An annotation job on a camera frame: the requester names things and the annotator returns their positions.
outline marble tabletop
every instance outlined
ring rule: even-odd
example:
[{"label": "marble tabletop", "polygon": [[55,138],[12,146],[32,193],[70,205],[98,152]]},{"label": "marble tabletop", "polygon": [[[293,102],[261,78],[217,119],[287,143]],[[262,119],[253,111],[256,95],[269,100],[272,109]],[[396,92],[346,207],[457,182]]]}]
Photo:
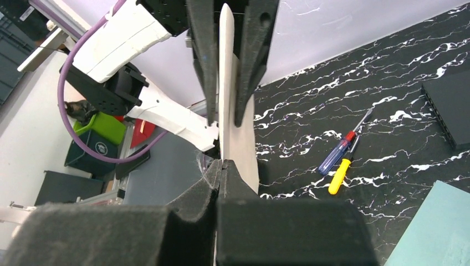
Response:
[{"label": "marble tabletop", "polygon": [[[260,196],[351,202],[383,264],[436,180],[470,192],[470,150],[450,148],[420,92],[470,69],[469,43],[467,4],[258,88]],[[369,108],[344,186],[329,195],[334,172],[318,166]]]}]

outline light blue mat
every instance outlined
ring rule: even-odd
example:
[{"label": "light blue mat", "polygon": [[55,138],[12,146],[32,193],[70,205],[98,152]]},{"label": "light blue mat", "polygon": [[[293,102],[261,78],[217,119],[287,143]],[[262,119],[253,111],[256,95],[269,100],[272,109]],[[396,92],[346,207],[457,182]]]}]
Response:
[{"label": "light blue mat", "polygon": [[437,181],[386,266],[470,266],[470,194]]}]

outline blue screwdriver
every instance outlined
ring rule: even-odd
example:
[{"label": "blue screwdriver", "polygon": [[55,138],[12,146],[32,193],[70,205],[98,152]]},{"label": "blue screwdriver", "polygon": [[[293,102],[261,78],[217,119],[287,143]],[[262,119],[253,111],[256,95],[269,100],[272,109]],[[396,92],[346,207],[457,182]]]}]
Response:
[{"label": "blue screwdriver", "polygon": [[330,155],[321,163],[320,167],[318,167],[318,172],[322,175],[327,175],[330,172],[331,168],[335,165],[338,160],[343,157],[348,150],[349,146],[351,146],[351,142],[356,137],[356,131],[359,129],[359,126],[362,125],[372,114],[372,108],[369,109],[366,115],[362,118],[359,124],[338,143],[338,145],[331,151]]}]

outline logo on bin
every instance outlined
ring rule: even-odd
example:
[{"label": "logo on bin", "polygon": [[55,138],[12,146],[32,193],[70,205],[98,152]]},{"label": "logo on bin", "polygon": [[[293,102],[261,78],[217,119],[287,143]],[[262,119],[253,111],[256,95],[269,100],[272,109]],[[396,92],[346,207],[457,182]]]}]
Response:
[{"label": "logo on bin", "polygon": [[95,151],[101,155],[106,155],[108,154],[108,147],[102,142],[97,142],[95,144]]}]

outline black bin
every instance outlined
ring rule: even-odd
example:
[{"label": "black bin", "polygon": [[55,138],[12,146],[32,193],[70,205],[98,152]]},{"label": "black bin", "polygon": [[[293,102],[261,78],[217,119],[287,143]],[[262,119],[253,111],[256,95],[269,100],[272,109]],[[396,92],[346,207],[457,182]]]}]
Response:
[{"label": "black bin", "polygon": [[[92,150],[97,153],[110,158],[116,158],[118,155],[118,147],[110,143],[105,138],[98,135],[93,130],[80,135],[80,139]],[[83,151],[75,141],[72,141],[69,148],[69,153],[65,159],[65,166],[70,166],[76,169],[92,173],[97,176],[103,176],[116,167],[115,163],[100,161],[85,151]]]}]

